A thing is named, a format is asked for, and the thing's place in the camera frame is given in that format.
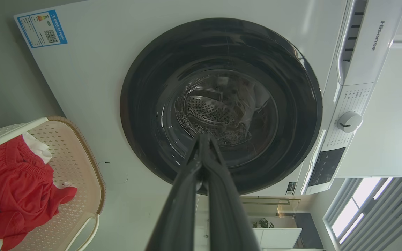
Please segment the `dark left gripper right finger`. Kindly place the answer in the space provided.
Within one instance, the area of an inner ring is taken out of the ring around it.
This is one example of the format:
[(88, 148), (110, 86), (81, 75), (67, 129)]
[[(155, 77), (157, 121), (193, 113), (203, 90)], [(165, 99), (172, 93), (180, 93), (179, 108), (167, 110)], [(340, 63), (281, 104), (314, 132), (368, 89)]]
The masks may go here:
[(212, 135), (203, 135), (203, 172), (209, 199), (210, 250), (259, 251), (236, 185)]

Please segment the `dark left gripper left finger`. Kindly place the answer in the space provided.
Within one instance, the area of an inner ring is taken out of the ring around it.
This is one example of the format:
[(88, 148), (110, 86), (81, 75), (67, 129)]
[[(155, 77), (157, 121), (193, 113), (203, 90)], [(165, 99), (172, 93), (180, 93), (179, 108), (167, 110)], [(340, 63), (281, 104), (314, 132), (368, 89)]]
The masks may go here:
[(197, 135), (154, 227), (146, 251), (193, 251), (196, 195), (202, 186), (202, 135)]

